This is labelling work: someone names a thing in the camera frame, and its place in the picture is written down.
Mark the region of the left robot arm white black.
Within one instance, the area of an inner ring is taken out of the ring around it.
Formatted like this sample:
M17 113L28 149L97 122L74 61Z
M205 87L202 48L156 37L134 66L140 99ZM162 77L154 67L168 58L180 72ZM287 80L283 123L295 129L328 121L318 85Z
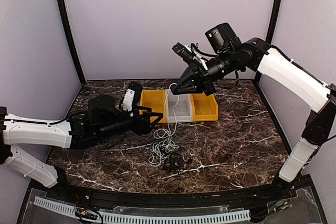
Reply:
M110 95L91 99L82 114L80 119L70 116L60 121L43 121L18 117L1 107L1 164L46 188L53 188L61 200L69 201L74 197L74 189L68 185L65 171L43 163L25 152L20 144L85 150L128 131L148 134L163 118L162 113L134 102L125 110L119 110Z

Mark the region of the yellow bin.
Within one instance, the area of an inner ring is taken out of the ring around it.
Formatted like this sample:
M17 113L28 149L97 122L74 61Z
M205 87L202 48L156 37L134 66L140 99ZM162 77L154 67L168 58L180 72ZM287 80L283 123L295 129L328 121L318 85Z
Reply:
M166 119L166 92L165 90L143 90L141 94L140 106L152 109L152 112L163 113L163 118L159 124L167 123Z
M209 96L206 96L204 93L191 94L190 97L194 122L218 120L218 104L213 94Z

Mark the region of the white translucent bin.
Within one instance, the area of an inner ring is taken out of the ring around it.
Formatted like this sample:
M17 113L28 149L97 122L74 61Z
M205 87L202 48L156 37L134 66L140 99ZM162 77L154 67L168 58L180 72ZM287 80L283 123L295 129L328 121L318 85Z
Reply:
M188 123L193 121L193 108L189 94L174 95L166 92L166 116L170 123Z

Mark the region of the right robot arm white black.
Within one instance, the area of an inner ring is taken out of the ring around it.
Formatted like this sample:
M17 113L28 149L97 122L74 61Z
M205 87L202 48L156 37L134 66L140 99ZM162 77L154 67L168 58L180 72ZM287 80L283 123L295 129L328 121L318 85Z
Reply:
M278 200L320 147L333 139L330 132L335 120L335 85L318 79L277 46L260 38L241 42L229 23L213 27L205 36L214 51L212 55L201 52L194 43L187 46L178 42L172 47L188 65L172 88L174 95L209 96L216 91L216 81L249 68L278 82L310 108L300 140L268 187L269 197Z

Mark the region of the yellow bin front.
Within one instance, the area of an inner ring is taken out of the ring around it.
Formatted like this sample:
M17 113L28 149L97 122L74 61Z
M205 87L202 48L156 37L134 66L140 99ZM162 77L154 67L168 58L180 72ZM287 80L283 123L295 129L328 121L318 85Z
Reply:
M190 97L194 122L218 120L218 104L213 94L209 96L206 96L204 93L191 94Z

